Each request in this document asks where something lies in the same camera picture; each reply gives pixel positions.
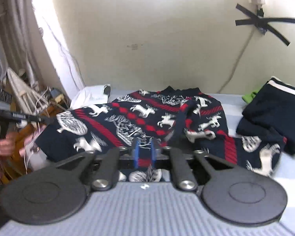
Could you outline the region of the person's left hand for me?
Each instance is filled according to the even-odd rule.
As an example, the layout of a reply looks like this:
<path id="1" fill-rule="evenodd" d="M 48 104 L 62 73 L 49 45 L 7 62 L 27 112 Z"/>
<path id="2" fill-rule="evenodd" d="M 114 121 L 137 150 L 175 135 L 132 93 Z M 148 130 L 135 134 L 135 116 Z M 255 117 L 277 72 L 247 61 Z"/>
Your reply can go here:
<path id="1" fill-rule="evenodd" d="M 5 139 L 0 140 L 0 158 L 9 157 L 13 154 L 17 136 L 17 131 L 11 131 L 6 134 Z"/>

